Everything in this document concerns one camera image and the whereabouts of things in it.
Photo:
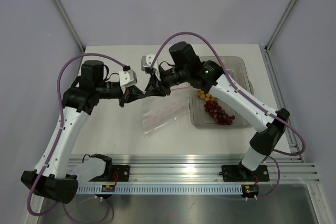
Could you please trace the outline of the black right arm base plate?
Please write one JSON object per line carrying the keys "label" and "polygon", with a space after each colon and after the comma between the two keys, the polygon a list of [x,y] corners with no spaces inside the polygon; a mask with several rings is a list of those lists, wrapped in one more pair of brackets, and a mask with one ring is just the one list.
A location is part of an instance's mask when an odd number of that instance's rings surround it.
{"label": "black right arm base plate", "polygon": [[259,165],[255,171],[250,171],[242,165],[223,165],[218,173],[224,182],[269,182],[268,168]]}

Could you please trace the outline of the clear red-dotted zip bag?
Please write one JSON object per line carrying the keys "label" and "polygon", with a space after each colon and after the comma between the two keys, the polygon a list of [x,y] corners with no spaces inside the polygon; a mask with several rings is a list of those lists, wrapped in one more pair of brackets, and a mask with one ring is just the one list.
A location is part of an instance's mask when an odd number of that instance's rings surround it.
{"label": "clear red-dotted zip bag", "polygon": [[145,136],[167,127],[186,116],[189,109],[189,96],[192,87],[181,84],[171,89],[165,97],[149,97],[142,101],[142,131]]}

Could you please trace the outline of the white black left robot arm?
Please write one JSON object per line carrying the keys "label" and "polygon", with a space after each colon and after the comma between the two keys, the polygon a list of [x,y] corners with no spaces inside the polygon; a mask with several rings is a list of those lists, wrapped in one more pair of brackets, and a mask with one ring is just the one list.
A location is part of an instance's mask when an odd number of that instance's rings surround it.
{"label": "white black left robot arm", "polygon": [[100,100],[117,99],[124,106],[143,97],[129,66],[122,67],[116,82],[108,80],[108,73],[109,68],[99,60],[87,60],[81,65],[80,75],[63,94],[59,120],[43,156],[33,170],[26,170],[21,176],[30,190],[29,197],[37,195],[68,204],[81,184],[112,182],[115,186],[127,180],[128,168],[115,168],[112,158],[102,154],[90,155],[88,161],[68,170],[79,133]]}

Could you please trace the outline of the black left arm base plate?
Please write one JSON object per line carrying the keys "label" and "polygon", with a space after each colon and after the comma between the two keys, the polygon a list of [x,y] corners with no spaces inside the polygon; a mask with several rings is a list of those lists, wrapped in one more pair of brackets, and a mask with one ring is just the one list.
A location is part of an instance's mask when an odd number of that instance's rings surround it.
{"label": "black left arm base plate", "polygon": [[118,182],[128,182],[130,176],[129,165],[114,165],[112,172],[109,175],[96,176],[89,180],[90,182],[114,182],[115,179]]}

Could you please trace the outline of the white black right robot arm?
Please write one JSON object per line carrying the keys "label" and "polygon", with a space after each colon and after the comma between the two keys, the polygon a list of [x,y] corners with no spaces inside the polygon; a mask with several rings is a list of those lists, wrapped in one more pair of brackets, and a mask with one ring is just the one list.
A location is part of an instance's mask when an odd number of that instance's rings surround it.
{"label": "white black right robot arm", "polygon": [[221,60],[201,61],[193,47],[184,41],[172,45],[169,53],[174,65],[168,70],[157,64],[154,55],[142,57],[142,71],[150,75],[145,96],[164,97],[170,95],[171,87],[187,82],[193,88],[225,102],[256,130],[248,151],[226,176],[236,182],[259,178],[257,170],[284,134],[290,113],[286,109],[276,110],[263,104],[233,81],[220,66]]}

